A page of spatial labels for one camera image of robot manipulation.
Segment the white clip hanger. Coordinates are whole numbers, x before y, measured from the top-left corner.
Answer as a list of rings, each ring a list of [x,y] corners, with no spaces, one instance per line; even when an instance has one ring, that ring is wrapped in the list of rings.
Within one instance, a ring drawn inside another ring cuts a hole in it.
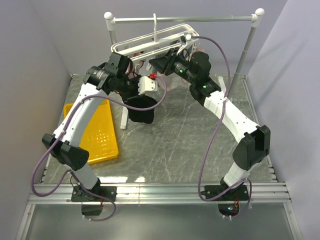
[[[153,14],[152,17],[118,18],[114,17],[110,12],[106,12],[104,18],[110,34],[112,43],[110,51],[112,53],[126,56],[126,53],[144,51],[143,55],[134,57],[132,61],[147,60],[166,53],[174,41],[180,40],[180,34],[190,33],[197,35],[197,37],[199,36],[198,32],[186,23],[187,20],[181,17],[158,17]],[[117,41],[116,25],[131,23],[152,23],[153,31],[124,41]]]

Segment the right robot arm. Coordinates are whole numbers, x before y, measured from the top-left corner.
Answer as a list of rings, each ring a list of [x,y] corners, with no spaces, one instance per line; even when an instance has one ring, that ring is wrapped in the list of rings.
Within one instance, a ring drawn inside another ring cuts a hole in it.
[[[160,74],[177,74],[186,80],[190,84],[192,97],[219,118],[218,125],[226,126],[234,136],[237,146],[232,153],[233,164],[220,181],[219,194],[209,196],[202,191],[198,192],[204,201],[220,197],[233,199],[252,168],[269,155],[271,130],[244,115],[210,78],[208,54],[196,51],[186,59],[178,50],[170,49],[164,56],[149,60],[149,64]]]

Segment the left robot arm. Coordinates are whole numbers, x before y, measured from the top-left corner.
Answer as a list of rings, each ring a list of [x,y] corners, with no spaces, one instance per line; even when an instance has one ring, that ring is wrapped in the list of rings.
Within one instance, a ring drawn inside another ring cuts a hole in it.
[[[45,154],[51,154],[67,167],[89,201],[96,201],[102,195],[102,188],[88,164],[89,152],[80,147],[80,142],[88,123],[110,92],[128,94],[133,90],[129,79],[132,69],[132,60],[116,52],[110,55],[108,62],[91,67],[67,117],[52,134],[42,137],[47,149]]]

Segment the white underwear pink trim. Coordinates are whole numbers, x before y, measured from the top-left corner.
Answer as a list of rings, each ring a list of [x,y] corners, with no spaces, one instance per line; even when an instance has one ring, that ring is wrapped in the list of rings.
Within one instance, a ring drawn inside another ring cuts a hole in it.
[[[204,82],[209,76],[211,64],[209,55],[202,51],[193,52],[188,58],[182,57],[182,75],[176,73],[163,75],[170,89],[178,86]]]

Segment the pink underwear black trim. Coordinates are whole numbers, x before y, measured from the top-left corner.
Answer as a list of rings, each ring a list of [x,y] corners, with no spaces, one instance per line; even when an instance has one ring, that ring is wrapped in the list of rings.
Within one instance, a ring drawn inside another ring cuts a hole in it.
[[[142,51],[136,51],[134,53],[126,53],[126,57],[130,60],[127,60],[125,62],[125,71],[124,74],[129,78],[133,79],[136,77],[140,71],[140,69],[144,66],[144,63],[146,62],[146,59],[140,59],[133,61],[134,57],[139,57],[143,55],[145,52]]]

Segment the grey striped underwear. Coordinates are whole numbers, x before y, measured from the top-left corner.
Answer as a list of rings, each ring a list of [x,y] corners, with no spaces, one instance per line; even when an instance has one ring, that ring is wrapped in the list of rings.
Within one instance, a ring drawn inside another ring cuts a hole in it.
[[[198,49],[198,46],[199,46],[199,40],[198,39],[193,39],[193,49],[191,50],[184,50],[181,54],[184,58],[188,58],[193,52],[195,52],[197,49]],[[170,46],[169,46],[169,50],[172,50],[172,49],[178,49],[180,48],[181,46],[181,43],[180,43],[180,40],[176,40],[174,41]]]

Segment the white rack left foot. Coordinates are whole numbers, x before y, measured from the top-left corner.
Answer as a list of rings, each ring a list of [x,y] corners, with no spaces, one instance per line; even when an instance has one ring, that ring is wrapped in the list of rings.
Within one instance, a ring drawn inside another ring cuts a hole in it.
[[[120,128],[122,130],[125,130],[128,125],[128,119],[129,119],[129,111],[126,107],[122,108],[122,115],[121,115],[121,122],[120,122]]]

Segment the yellow plastic tray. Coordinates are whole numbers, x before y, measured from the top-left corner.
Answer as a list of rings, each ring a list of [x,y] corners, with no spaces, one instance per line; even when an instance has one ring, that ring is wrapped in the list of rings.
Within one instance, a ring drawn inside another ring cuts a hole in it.
[[[89,152],[88,164],[93,165],[118,157],[119,149],[110,101],[105,99],[88,123],[79,147]]]

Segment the metal clothes rack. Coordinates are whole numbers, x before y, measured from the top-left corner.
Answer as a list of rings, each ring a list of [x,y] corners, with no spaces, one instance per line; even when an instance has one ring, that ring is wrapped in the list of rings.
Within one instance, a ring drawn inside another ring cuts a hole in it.
[[[251,28],[246,43],[242,50],[235,74],[240,75],[245,64],[248,50],[251,46],[256,29],[260,25],[265,10],[258,8],[255,13],[246,16],[224,16],[224,17],[158,17],[153,14],[152,17],[114,17],[111,12],[104,13],[107,30],[111,40],[111,52],[119,53],[130,57],[133,63],[148,60],[160,54],[166,53],[170,49],[177,48],[178,53],[183,50],[196,50],[199,34],[188,23],[192,22],[241,22],[250,21]],[[152,23],[153,32],[141,35],[129,40],[118,42],[116,40],[116,25],[129,23]]]

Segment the aluminium table edge rail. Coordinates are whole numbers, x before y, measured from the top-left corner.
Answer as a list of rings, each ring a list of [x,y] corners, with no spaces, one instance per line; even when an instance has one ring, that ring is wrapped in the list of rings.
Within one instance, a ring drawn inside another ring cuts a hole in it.
[[[193,182],[170,183],[118,183],[115,203],[128,204],[203,204],[198,195],[197,184]],[[72,201],[73,187],[62,184],[51,195],[39,197],[29,194],[28,204],[64,205],[78,204]],[[254,182],[252,184],[252,203],[290,203],[291,198],[285,183]]]

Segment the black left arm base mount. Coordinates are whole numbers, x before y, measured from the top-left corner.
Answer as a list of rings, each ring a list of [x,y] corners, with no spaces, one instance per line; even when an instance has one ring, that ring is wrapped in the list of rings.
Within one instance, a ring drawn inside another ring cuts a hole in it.
[[[73,187],[73,192],[71,196],[72,202],[100,202],[104,198],[107,198],[111,201],[116,200],[117,187],[116,186],[100,186],[98,190],[92,190],[92,193],[99,195],[99,197],[87,193],[80,185]]]

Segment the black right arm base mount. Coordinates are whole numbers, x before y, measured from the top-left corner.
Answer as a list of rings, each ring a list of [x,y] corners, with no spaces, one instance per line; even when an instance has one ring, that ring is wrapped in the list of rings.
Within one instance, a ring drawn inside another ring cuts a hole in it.
[[[205,185],[204,190],[201,191],[201,195],[207,200],[216,197],[226,190],[221,185]],[[216,199],[216,201],[235,202],[235,201],[247,201],[249,200],[250,191],[246,185],[241,185],[226,192],[224,195]]]

